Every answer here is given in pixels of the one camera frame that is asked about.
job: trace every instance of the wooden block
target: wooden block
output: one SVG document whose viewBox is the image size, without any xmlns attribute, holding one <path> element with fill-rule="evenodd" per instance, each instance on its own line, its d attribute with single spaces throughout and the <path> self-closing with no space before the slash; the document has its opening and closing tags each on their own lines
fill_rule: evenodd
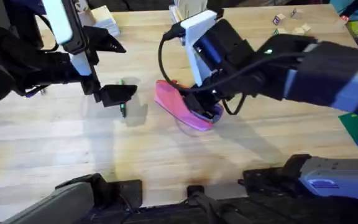
<svg viewBox="0 0 358 224">
<path fill-rule="evenodd" d="M 296 9 L 294 8 L 291 12 L 291 18 L 294 19 L 302 19 L 303 17 L 303 9 Z"/>
<path fill-rule="evenodd" d="M 305 32 L 309 32 L 311 30 L 311 27 L 308 25 L 308 24 L 303 24 L 302 25 L 302 29 L 305 31 Z"/>
<path fill-rule="evenodd" d="M 305 30 L 302 27 L 296 27 L 293 31 L 292 34 L 295 35 L 304 35 L 305 34 Z"/>
<path fill-rule="evenodd" d="M 273 23 L 277 26 L 279 25 L 279 23 L 281 23 L 286 17 L 284 16 L 284 14 L 278 14 L 274 17 L 273 19 Z"/>
<path fill-rule="evenodd" d="M 287 34 L 288 32 L 284 29 L 284 28 L 278 28 L 275 29 L 273 32 L 273 35 L 277 35 L 277 34 Z"/>
</svg>

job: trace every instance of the white robot part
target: white robot part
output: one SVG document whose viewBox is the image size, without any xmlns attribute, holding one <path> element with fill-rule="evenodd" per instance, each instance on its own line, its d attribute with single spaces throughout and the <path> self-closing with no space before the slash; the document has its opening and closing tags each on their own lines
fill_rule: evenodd
<svg viewBox="0 0 358 224">
<path fill-rule="evenodd" d="M 216 17 L 216 12 L 206 10 L 180 23 L 180 25 L 186 30 L 186 52 L 190 61 L 191 71 L 193 72 L 195 83 L 198 86 L 201 86 L 203 84 L 203 80 L 211 75 L 211 70 L 195 51 L 194 44 L 212 26 L 215 25 Z"/>
<path fill-rule="evenodd" d="M 73 38 L 73 31 L 62 0 L 42 0 L 57 44 L 62 45 Z"/>
</svg>

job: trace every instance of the cable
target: cable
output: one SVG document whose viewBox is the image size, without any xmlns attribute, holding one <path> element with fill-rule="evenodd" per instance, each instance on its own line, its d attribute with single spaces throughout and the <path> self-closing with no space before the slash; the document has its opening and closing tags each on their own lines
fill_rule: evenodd
<svg viewBox="0 0 358 224">
<path fill-rule="evenodd" d="M 244 100 L 246 99 L 246 96 L 245 94 L 241 93 L 241 99 L 240 99 L 240 102 L 239 104 L 237 105 L 237 108 L 234 112 L 232 112 L 229 108 L 229 106 L 227 105 L 227 101 L 226 100 L 222 100 L 223 102 L 223 107 L 224 109 L 226 110 L 226 112 L 229 114 L 229 115 L 237 115 L 241 108 L 242 108 L 242 105 L 244 104 Z"/>
<path fill-rule="evenodd" d="M 131 7 L 130 7 L 128 1 L 127 1 L 127 0 L 122 0 L 122 1 L 123 1 L 123 3 L 127 6 L 127 10 L 128 10 L 128 11 L 132 11 L 132 9 L 131 9 Z"/>
<path fill-rule="evenodd" d="M 52 26 L 49 23 L 49 20 L 47 18 L 45 18 L 45 16 L 40 15 L 38 13 L 36 13 L 35 11 L 33 11 L 37 16 L 39 16 L 41 18 L 41 20 L 47 25 L 47 27 L 50 29 L 50 31 L 52 31 Z M 46 50 L 40 50 L 42 52 L 55 52 L 57 49 L 59 48 L 59 45 L 56 42 L 55 39 L 55 46 L 53 46 L 51 49 L 46 49 Z"/>
<path fill-rule="evenodd" d="M 233 78 L 236 78 L 240 75 L 243 75 L 244 73 L 247 73 L 265 63 L 270 63 L 270 62 L 273 62 L 275 60 L 280 60 L 280 59 L 283 59 L 283 58 L 297 58 L 297 57 L 305 57 L 305 53 L 290 53 L 290 54 L 280 54 L 280 55 L 275 55 L 275 56 L 271 56 L 271 57 L 268 57 L 268 58 L 264 58 L 262 60 L 259 60 L 253 64 L 250 64 L 246 67 L 244 67 L 243 69 L 239 70 L 238 72 L 232 74 L 232 75 L 229 75 L 219 81 L 217 81 L 216 83 L 213 83 L 213 84 L 210 84 L 210 85 L 206 85 L 206 86 L 202 86 L 202 87 L 198 87 L 198 88 L 183 88 L 182 86 L 174 83 L 171 79 L 169 79 L 167 73 L 165 72 L 165 69 L 163 67 L 163 64 L 162 64 L 162 48 L 163 48 L 163 45 L 164 45 L 164 42 L 165 42 L 165 39 L 162 38 L 161 41 L 160 41 L 160 45 L 158 47 L 158 65 L 160 67 L 160 71 L 162 73 L 162 76 L 164 77 L 165 81 L 167 81 L 168 84 L 170 84 L 172 87 L 176 88 L 177 90 L 179 91 L 184 91 L 184 92 L 187 92 L 187 93 L 194 93 L 194 92 L 197 92 L 197 91 L 205 91 L 205 90 L 210 90 L 218 85 L 221 85 L 223 83 L 226 83 L 230 80 L 232 80 Z"/>
<path fill-rule="evenodd" d="M 37 86 L 35 88 L 33 88 L 32 90 L 28 91 L 27 93 L 25 93 L 25 97 L 26 98 L 31 98 L 33 97 L 36 93 L 38 93 L 39 91 L 45 89 L 46 87 L 48 87 L 49 85 L 41 85 L 41 86 Z"/>
</svg>

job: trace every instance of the pink object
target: pink object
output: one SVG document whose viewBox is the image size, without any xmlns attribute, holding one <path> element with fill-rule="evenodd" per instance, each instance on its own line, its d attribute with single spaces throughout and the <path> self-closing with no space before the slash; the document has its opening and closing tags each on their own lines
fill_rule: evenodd
<svg viewBox="0 0 358 224">
<path fill-rule="evenodd" d="M 165 80 L 157 80 L 155 84 L 154 100 L 170 114 L 174 115 L 174 117 L 192 128 L 199 131 L 207 131 L 214 127 L 212 122 L 205 121 L 194 115 L 187 108 L 185 102 L 183 102 L 183 98 L 179 91 L 169 85 Z"/>
</svg>

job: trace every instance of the black cable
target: black cable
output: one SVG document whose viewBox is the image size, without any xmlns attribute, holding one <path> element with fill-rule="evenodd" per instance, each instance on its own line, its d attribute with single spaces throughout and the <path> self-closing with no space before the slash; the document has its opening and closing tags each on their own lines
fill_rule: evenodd
<svg viewBox="0 0 358 224">
<path fill-rule="evenodd" d="M 227 105 L 227 101 L 226 100 L 222 100 L 223 102 L 223 107 L 224 109 L 226 110 L 226 112 L 229 114 L 229 115 L 237 115 L 241 108 L 242 108 L 242 105 L 244 104 L 244 100 L 246 99 L 246 96 L 245 94 L 241 93 L 241 99 L 240 99 L 240 102 L 239 104 L 237 105 L 237 108 L 234 112 L 232 112 L 229 108 L 229 106 Z"/>
<path fill-rule="evenodd" d="M 165 70 L 164 70 L 164 67 L 163 67 L 163 64 L 162 64 L 162 47 L 164 45 L 164 42 L 165 42 L 165 39 L 162 38 L 161 41 L 160 41 L 160 45 L 158 47 L 158 65 L 160 67 L 160 70 L 161 70 L 161 73 L 162 73 L 162 76 L 164 77 L 165 81 L 167 81 L 168 84 L 170 84 L 172 87 L 176 88 L 177 90 L 179 91 L 184 91 L 184 92 L 187 92 L 187 93 L 194 93 L 194 92 L 197 92 L 197 91 L 205 91 L 205 90 L 210 90 L 218 85 L 221 85 L 223 83 L 226 83 L 230 80 L 232 80 L 233 78 L 236 78 L 240 75 L 243 75 L 245 74 L 246 72 L 249 72 L 265 63 L 270 63 L 270 62 L 273 62 L 275 60 L 280 60 L 280 59 L 283 59 L 283 58 L 302 58 L 302 57 L 305 57 L 305 53 L 290 53 L 290 54 L 280 54 L 280 55 L 274 55 L 274 56 L 271 56 L 271 57 L 268 57 L 268 58 L 264 58 L 262 60 L 259 60 L 253 64 L 250 64 L 246 67 L 244 67 L 243 69 L 239 70 L 238 72 L 232 74 L 232 75 L 229 75 L 219 81 L 217 81 L 216 83 L 213 83 L 213 84 L 210 84 L 210 85 L 206 85 L 206 86 L 202 86 L 202 87 L 198 87 L 198 88 L 183 88 L 182 86 L 174 83 L 171 79 L 169 79 L 167 73 L 165 73 Z"/>
<path fill-rule="evenodd" d="M 132 11 L 131 6 L 129 5 L 128 1 L 127 0 L 122 0 L 122 1 L 127 6 L 127 10 Z"/>
<path fill-rule="evenodd" d="M 124 201 L 125 205 L 127 206 L 127 209 L 129 210 L 129 213 L 120 222 L 120 224 L 124 224 L 133 214 L 140 214 L 140 212 L 139 210 L 135 211 L 134 207 L 131 205 L 128 199 L 126 199 L 122 194 L 119 194 L 119 197 Z"/>
<path fill-rule="evenodd" d="M 39 16 L 41 18 L 41 20 L 47 25 L 47 27 L 50 29 L 50 31 L 52 31 L 52 26 L 50 25 L 49 23 L 49 20 L 47 18 L 45 18 L 45 16 L 43 15 L 40 15 L 36 12 L 34 12 L 37 16 Z M 53 46 L 51 49 L 46 49 L 46 50 L 40 50 L 42 52 L 55 52 L 57 49 L 59 48 L 59 45 L 57 44 L 56 42 L 56 39 L 55 39 L 55 46 Z"/>
<path fill-rule="evenodd" d="M 37 94 L 39 91 L 43 90 L 44 88 L 48 87 L 49 85 L 41 85 L 41 86 L 37 86 L 35 88 L 33 88 L 32 90 L 28 91 L 27 93 L 25 93 L 25 97 L 26 98 L 31 98 L 33 97 L 35 94 Z"/>
<path fill-rule="evenodd" d="M 130 218 L 133 215 L 133 213 L 128 213 L 124 218 L 121 220 L 120 224 L 124 224 L 128 218 Z"/>
</svg>

